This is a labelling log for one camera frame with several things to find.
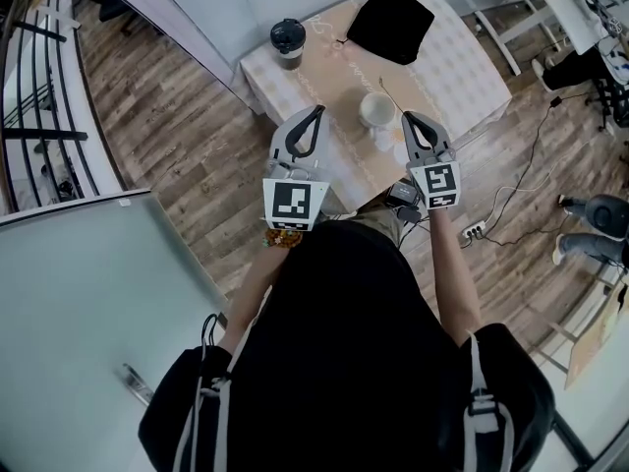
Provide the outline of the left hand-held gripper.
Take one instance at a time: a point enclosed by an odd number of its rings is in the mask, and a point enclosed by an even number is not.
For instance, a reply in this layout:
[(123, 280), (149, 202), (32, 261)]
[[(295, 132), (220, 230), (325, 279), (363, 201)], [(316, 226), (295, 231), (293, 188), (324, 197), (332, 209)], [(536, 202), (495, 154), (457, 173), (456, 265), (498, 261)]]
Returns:
[[(303, 109), (292, 115), (274, 132), (267, 173), (262, 179), (263, 219), (276, 230), (312, 231), (315, 227), (330, 183), (315, 168), (281, 161), (310, 157), (328, 133), (328, 116), (324, 105)], [(306, 138), (307, 149), (299, 142)]]

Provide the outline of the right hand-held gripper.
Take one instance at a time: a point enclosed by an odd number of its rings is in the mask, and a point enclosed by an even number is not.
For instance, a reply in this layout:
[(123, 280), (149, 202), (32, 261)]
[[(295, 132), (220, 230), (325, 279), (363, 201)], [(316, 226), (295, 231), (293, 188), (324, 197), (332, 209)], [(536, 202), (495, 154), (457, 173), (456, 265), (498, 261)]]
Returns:
[(409, 156), (407, 171), (427, 210), (455, 207), (462, 192), (461, 172), (447, 131), (425, 114), (402, 113), (402, 129)]

